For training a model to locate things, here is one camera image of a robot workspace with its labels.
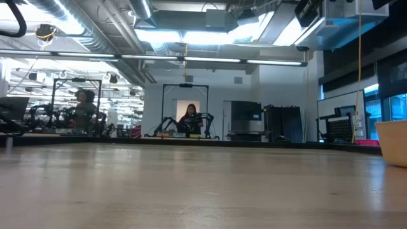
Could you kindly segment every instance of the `woman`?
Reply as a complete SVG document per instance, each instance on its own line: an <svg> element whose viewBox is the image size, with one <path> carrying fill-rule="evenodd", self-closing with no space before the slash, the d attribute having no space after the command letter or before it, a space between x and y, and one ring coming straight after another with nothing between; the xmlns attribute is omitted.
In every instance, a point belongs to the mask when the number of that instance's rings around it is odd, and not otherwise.
<svg viewBox="0 0 407 229"><path fill-rule="evenodd" d="M95 104L93 104L95 93L91 90L78 90L75 96L79 101L75 109L75 128L78 130L88 130L89 121L97 109Z"/></svg>
<svg viewBox="0 0 407 229"><path fill-rule="evenodd" d="M197 115L197 108L194 104L188 105L185 115L178 124L187 134L201 134L201 127L204 126L202 118Z"/></svg>

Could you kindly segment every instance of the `table surface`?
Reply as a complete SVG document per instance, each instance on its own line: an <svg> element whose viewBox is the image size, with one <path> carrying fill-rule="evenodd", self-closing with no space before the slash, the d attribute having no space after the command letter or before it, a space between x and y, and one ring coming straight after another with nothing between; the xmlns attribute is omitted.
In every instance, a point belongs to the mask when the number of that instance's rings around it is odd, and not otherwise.
<svg viewBox="0 0 407 229"><path fill-rule="evenodd" d="M407 169L317 149L15 147L0 203L7 229L407 228Z"/></svg>

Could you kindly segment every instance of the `ceiling fixture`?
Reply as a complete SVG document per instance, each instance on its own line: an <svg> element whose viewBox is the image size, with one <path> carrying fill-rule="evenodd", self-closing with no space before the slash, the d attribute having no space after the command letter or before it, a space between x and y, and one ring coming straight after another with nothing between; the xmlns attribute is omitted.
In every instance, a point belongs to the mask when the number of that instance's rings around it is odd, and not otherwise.
<svg viewBox="0 0 407 229"><path fill-rule="evenodd" d="M130 93L131 96L135 96L135 90L134 89L130 89Z"/></svg>
<svg viewBox="0 0 407 229"><path fill-rule="evenodd" d="M28 75L28 78L30 79L30 80L37 80L37 73L30 73L29 75Z"/></svg>
<svg viewBox="0 0 407 229"><path fill-rule="evenodd" d="M109 82L110 83L117 83L117 75L111 74Z"/></svg>
<svg viewBox="0 0 407 229"><path fill-rule="evenodd" d="M237 24L239 26L257 22L259 22L259 18L253 13L251 9L244 10L239 15L239 17L237 17Z"/></svg>
<svg viewBox="0 0 407 229"><path fill-rule="evenodd" d="M184 57L184 60L223 62L223 63L240 63L240 59L207 58L207 57Z"/></svg>
<svg viewBox="0 0 407 229"><path fill-rule="evenodd" d="M247 60L248 64L266 64L266 65L278 65L278 66L302 66L302 62L292 61L278 61L278 60Z"/></svg>
<svg viewBox="0 0 407 229"><path fill-rule="evenodd" d="M224 45L233 41L225 32L189 31L185 34L183 42L192 45Z"/></svg>
<svg viewBox="0 0 407 229"><path fill-rule="evenodd" d="M153 56L153 55L122 55L124 59L140 59L140 60L177 60L177 57L168 56Z"/></svg>
<svg viewBox="0 0 407 229"><path fill-rule="evenodd" d="M66 53L58 52L58 55L65 57L101 57L101 58L113 58L113 54L98 54L98 53Z"/></svg>
<svg viewBox="0 0 407 229"><path fill-rule="evenodd" d="M135 33L141 41L150 43L181 42L178 31L157 31L136 29Z"/></svg>
<svg viewBox="0 0 407 229"><path fill-rule="evenodd" d="M301 0L295 7L295 15L301 27L308 27L318 17L317 8L322 0Z"/></svg>
<svg viewBox="0 0 407 229"><path fill-rule="evenodd" d="M85 55L110 55L110 54L91 54L91 53L69 53L70 57L82 57ZM139 60L178 60L178 61L201 61L201 62L223 62L223 63L236 63L236 64L264 64L264 65L280 65L280 66L307 66L306 62L290 62L284 60L247 60L247 59L228 59L228 58L212 58L212 57L183 57L183 56L163 56L163 55L112 55L115 59L139 59ZM109 79L117 82L117 75L113 75L115 79Z"/></svg>

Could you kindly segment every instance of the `ceiling light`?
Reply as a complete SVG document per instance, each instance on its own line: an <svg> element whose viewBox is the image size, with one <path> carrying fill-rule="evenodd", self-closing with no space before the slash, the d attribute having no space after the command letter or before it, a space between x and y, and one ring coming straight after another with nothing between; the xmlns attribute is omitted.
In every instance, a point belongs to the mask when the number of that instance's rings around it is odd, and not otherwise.
<svg viewBox="0 0 407 229"><path fill-rule="evenodd" d="M119 59L89 58L90 61L119 62Z"/></svg>
<svg viewBox="0 0 407 229"><path fill-rule="evenodd" d="M115 75L115 74L110 75L109 82L110 83L117 83L117 75Z"/></svg>
<svg viewBox="0 0 407 229"><path fill-rule="evenodd" d="M273 45L292 45L305 32L306 29L306 27L301 27L297 18L294 17L294 19L292 19L286 28L281 32L280 36L274 41Z"/></svg>
<svg viewBox="0 0 407 229"><path fill-rule="evenodd" d="M152 31L136 29L135 33L141 41L150 43L180 42L181 37L177 31Z"/></svg>
<svg viewBox="0 0 407 229"><path fill-rule="evenodd" d="M294 42L294 45L299 45L305 38L307 38L314 30L318 28L318 26L325 21L325 18L322 17L319 19L317 23L315 23L309 30L307 30L297 41Z"/></svg>
<svg viewBox="0 0 407 229"><path fill-rule="evenodd" d="M7 97L29 97L29 98L35 98L35 99L48 99L51 100L52 96L51 95L15 95L15 94L7 94ZM75 96L55 96L55 99L75 99Z"/></svg>
<svg viewBox="0 0 407 229"><path fill-rule="evenodd" d="M135 96L135 90L134 89L130 89L130 93L131 96Z"/></svg>
<svg viewBox="0 0 407 229"><path fill-rule="evenodd" d="M99 90L99 87L98 87L98 88L94 88L94 87L83 87L83 88L81 88L81 89L84 89L84 90ZM101 90L102 90L102 91L118 91L117 88L101 88Z"/></svg>
<svg viewBox="0 0 407 229"><path fill-rule="evenodd" d="M184 60L224 62L224 63L239 63L240 62L240 59L222 59L222 58L208 58L208 57L185 57Z"/></svg>
<svg viewBox="0 0 407 229"><path fill-rule="evenodd" d="M51 52L30 51L30 50L0 50L0 54L51 55Z"/></svg>
<svg viewBox="0 0 407 229"><path fill-rule="evenodd" d="M233 41L225 32L189 31L185 34L183 42L193 45L223 45Z"/></svg>
<svg viewBox="0 0 407 229"><path fill-rule="evenodd" d="M280 65L280 66L302 66L302 62L279 61L279 60L247 60L248 64Z"/></svg>
<svg viewBox="0 0 407 229"><path fill-rule="evenodd" d="M65 53L65 52L58 52L60 56L63 57L101 57L101 58L109 58L114 57L113 54L98 54L98 53Z"/></svg>
<svg viewBox="0 0 407 229"><path fill-rule="evenodd" d="M122 55L124 59L140 59L140 60L177 60L177 57L168 56L153 56L153 55Z"/></svg>

